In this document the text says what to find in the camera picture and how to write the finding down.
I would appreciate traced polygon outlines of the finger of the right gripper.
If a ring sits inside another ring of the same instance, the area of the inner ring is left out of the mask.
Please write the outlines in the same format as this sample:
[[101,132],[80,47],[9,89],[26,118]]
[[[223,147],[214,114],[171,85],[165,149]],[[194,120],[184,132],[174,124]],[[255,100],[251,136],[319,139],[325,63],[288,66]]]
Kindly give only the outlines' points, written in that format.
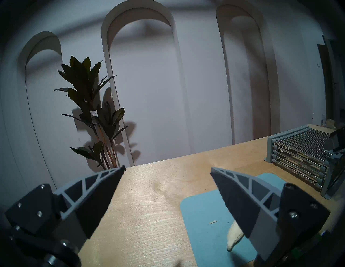
[[324,150],[338,152],[345,148],[345,128],[335,130],[324,143]]

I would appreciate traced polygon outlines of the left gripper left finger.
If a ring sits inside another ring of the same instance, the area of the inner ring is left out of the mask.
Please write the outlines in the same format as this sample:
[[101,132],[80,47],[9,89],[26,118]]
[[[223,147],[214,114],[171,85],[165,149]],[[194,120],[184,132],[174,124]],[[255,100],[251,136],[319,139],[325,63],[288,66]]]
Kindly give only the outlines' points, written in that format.
[[90,239],[107,211],[121,177],[123,165],[91,176],[77,178],[55,190],[39,184],[5,211],[12,227],[28,234],[45,236],[53,233],[71,215],[87,239]]

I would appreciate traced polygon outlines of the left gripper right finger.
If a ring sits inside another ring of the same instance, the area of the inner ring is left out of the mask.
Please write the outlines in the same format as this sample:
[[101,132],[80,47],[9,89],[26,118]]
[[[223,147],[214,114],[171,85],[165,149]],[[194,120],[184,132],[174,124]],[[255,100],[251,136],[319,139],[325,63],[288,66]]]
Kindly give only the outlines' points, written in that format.
[[257,251],[255,261],[283,261],[311,240],[330,211],[292,183],[279,190],[259,177],[222,168],[210,172],[229,212]]

